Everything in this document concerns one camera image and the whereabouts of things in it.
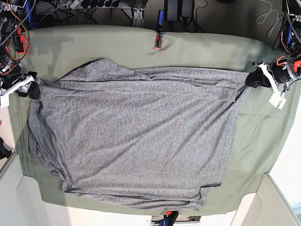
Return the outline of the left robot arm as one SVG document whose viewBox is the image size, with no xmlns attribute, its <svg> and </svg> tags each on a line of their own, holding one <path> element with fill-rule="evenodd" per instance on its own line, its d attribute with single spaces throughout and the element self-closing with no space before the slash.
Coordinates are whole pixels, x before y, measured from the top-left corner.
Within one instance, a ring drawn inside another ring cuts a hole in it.
<svg viewBox="0 0 301 226">
<path fill-rule="evenodd" d="M 301 2 L 284 0 L 282 10 L 282 24 L 272 49 L 282 48 L 289 56 L 280 56 L 270 63 L 254 62 L 256 70 L 246 78 L 249 87 L 271 89 L 273 85 L 284 84 L 288 90 L 301 80 Z"/>
</svg>

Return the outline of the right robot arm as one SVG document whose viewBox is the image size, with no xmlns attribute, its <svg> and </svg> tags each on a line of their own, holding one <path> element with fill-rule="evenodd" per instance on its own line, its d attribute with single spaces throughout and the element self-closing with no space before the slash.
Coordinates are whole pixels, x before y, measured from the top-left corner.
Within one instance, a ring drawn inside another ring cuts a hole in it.
<svg viewBox="0 0 301 226">
<path fill-rule="evenodd" d="M 35 0 L 2 0 L 0 2 L 0 103 L 10 94 L 38 99 L 37 73 L 22 73 L 22 60 L 31 54 L 30 34 Z"/>
</svg>

